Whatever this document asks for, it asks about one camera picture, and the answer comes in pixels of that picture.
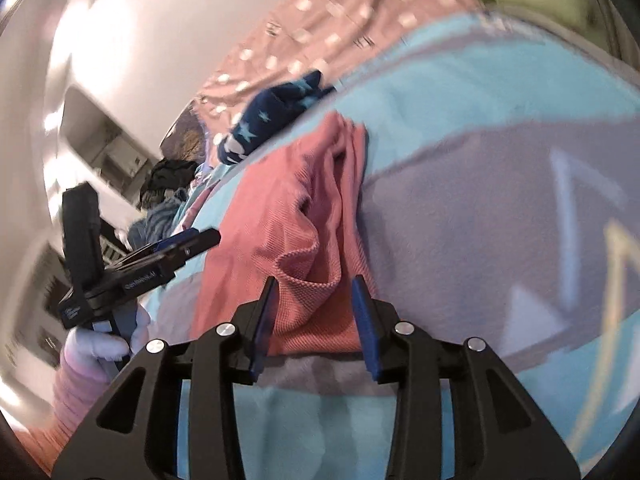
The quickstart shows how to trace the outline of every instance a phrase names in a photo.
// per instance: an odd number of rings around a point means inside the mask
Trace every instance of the bed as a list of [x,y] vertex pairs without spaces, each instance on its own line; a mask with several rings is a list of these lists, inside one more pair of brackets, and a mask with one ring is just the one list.
[[[496,12],[460,9],[412,28],[336,73],[337,92],[247,160],[207,173],[190,224],[220,227],[252,165],[275,160],[328,112],[363,123],[355,222],[376,296],[436,338],[482,336],[586,473],[640,393],[639,80]],[[153,335],[193,336],[215,278],[207,257],[152,294]],[[188,392],[185,383],[182,457]],[[247,478],[384,478],[394,391],[370,380],[357,353],[274,356],[235,396]],[[443,400],[449,478],[446,385]],[[187,477],[186,460],[178,471]]]

